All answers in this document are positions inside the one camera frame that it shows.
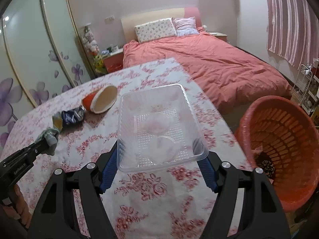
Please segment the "person's left hand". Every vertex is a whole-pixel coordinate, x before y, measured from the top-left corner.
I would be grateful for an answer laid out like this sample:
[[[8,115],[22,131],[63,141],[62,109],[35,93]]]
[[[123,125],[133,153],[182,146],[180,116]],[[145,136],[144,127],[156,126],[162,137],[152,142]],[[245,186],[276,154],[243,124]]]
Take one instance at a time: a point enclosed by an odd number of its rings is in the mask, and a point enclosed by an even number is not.
[[[24,200],[23,194],[21,193],[20,187],[16,184],[14,186],[15,193],[17,195],[17,201],[15,208],[3,206],[3,210],[7,214],[7,216],[14,218],[14,219],[20,219],[23,225],[28,229],[30,226],[30,222],[32,219],[32,215],[29,212],[29,207],[27,203]]]

